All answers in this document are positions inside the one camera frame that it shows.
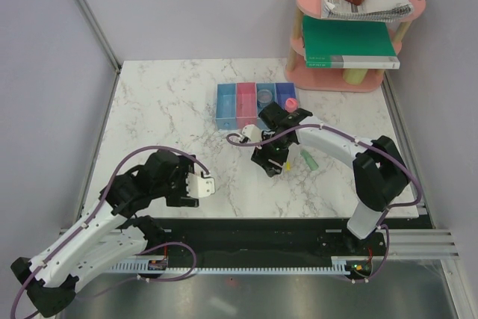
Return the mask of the pink correction tape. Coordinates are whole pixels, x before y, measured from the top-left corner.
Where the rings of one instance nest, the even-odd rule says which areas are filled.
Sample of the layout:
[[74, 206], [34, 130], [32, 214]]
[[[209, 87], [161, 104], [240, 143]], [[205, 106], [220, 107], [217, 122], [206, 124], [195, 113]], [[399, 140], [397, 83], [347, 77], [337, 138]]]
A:
[[268, 160], [272, 165], [276, 166], [276, 167], [279, 167], [279, 168], [282, 168], [282, 165], [280, 163], [278, 163], [277, 161], [274, 161], [272, 159], [269, 159]]

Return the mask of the pink cap glue bottle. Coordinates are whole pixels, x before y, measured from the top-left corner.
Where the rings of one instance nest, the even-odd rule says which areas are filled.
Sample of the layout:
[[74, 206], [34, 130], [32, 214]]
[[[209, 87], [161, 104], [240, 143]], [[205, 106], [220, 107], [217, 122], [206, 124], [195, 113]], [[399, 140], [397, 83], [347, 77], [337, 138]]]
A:
[[289, 97], [284, 103], [284, 108], [287, 112], [292, 113], [298, 108], [298, 101], [295, 98]]

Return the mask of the pink drawer bin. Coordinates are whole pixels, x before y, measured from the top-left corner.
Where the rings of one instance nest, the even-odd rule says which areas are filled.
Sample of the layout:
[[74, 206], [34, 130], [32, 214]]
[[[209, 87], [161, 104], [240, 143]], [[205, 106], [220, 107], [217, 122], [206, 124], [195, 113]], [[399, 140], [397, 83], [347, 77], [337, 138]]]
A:
[[254, 82], [237, 83], [236, 120], [238, 128], [257, 123], [257, 99]]

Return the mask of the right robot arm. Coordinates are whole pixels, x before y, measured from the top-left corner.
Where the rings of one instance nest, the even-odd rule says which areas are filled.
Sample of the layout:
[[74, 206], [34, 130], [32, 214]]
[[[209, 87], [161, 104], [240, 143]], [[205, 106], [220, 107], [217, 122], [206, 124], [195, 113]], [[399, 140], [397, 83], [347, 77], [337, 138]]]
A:
[[298, 108], [287, 112], [275, 102], [263, 109], [260, 118], [268, 130], [247, 125], [241, 134], [244, 143], [259, 144], [251, 160], [269, 177], [281, 173], [293, 144], [318, 149], [352, 169], [359, 201], [341, 242], [350, 254], [365, 250], [368, 236], [410, 182], [394, 141], [386, 136], [376, 140], [354, 137], [325, 124], [310, 111]]

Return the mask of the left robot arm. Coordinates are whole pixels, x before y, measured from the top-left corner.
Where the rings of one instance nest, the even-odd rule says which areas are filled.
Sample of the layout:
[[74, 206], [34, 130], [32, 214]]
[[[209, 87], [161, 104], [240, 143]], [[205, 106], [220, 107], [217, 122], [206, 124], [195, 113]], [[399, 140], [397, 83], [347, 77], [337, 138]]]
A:
[[54, 317], [73, 302], [93, 279], [132, 255], [156, 254], [178, 242], [167, 242], [164, 230], [150, 217], [137, 216], [155, 199], [168, 206], [196, 208], [215, 192], [208, 168], [195, 155], [167, 146], [148, 146], [144, 164], [123, 172], [116, 167], [99, 198], [52, 245], [33, 258], [20, 257], [10, 266], [20, 288], [10, 316], [22, 295], [36, 312]]

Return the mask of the clear paperclip jar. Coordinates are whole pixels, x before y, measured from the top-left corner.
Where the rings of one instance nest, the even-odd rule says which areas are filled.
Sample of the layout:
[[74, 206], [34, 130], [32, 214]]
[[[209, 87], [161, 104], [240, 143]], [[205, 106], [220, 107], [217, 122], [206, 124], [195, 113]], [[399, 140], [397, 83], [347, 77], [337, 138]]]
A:
[[258, 90], [257, 92], [258, 108], [265, 108], [273, 101], [274, 101], [274, 94], [271, 90], [268, 90], [268, 89]]

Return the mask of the green highlighter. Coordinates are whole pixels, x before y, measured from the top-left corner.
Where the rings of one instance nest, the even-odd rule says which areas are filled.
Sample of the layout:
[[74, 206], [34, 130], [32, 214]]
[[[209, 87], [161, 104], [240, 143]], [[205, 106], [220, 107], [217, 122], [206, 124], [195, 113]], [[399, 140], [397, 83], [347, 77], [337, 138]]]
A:
[[315, 161], [313, 156], [307, 150], [301, 149], [300, 154], [301, 154], [303, 160], [305, 161], [305, 163], [307, 164], [308, 168], [310, 169], [310, 171], [315, 171], [315, 170], [318, 169], [317, 162]]

